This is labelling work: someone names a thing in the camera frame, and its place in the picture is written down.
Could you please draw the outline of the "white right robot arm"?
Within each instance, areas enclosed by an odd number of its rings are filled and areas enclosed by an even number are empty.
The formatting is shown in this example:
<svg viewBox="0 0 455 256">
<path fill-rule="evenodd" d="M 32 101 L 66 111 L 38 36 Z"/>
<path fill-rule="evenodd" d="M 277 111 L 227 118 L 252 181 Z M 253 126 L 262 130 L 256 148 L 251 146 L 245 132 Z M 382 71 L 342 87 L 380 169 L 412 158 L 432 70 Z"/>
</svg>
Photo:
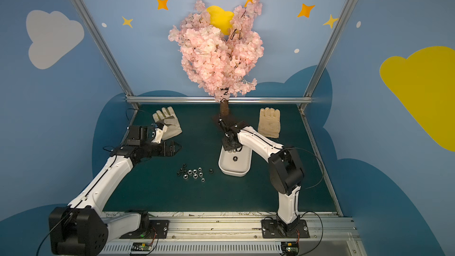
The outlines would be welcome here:
<svg viewBox="0 0 455 256">
<path fill-rule="evenodd" d="M 270 182 L 278 193 L 277 223 L 285 232 L 298 224 L 298 196 L 305 173 L 295 148 L 286 148 L 258 133 L 245 122 L 219 118 L 224 133 L 219 157 L 222 173 L 243 177 L 251 169 L 252 154 L 268 163 Z"/>
</svg>

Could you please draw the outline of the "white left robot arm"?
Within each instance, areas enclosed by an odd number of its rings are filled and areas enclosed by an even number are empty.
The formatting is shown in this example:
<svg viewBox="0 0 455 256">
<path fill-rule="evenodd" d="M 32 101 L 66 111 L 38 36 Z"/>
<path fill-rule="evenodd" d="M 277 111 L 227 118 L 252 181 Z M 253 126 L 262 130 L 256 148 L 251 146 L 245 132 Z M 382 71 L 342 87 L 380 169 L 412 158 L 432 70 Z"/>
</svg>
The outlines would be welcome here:
<svg viewBox="0 0 455 256">
<path fill-rule="evenodd" d="M 182 146 L 174 141 L 120 145 L 89 185 L 67 206 L 49 215 L 52 253 L 65 256 L 97 256 L 105 245 L 123 236 L 158 236 L 148 213 L 131 211 L 114 218 L 102 216 L 105 204 L 125 176 L 145 158 L 171 157 Z"/>
</svg>

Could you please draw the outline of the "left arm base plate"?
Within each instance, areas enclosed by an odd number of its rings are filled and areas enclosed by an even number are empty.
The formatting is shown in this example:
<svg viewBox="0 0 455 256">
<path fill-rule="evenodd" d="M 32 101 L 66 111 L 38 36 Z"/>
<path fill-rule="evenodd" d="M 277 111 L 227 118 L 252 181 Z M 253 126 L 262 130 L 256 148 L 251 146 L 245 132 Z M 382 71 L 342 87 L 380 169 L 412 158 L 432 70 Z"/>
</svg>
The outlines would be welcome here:
<svg viewBox="0 0 455 256">
<path fill-rule="evenodd" d="M 149 220 L 148 224 L 140 224 L 133 232 L 128 232 L 120 239 L 166 239 L 169 232 L 169 220 Z"/>
</svg>

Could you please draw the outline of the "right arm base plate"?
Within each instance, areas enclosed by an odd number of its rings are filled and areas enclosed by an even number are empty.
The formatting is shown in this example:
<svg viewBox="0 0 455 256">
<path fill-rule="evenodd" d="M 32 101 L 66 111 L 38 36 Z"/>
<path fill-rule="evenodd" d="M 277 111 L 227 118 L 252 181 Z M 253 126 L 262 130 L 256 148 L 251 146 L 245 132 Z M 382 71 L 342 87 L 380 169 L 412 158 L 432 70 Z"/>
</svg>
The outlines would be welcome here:
<svg viewBox="0 0 455 256">
<path fill-rule="evenodd" d="M 296 219 L 292 224 L 285 224 L 281 220 L 266 217 L 261 220 L 261 232 L 263 238 L 310 238 L 307 222 Z"/>
</svg>

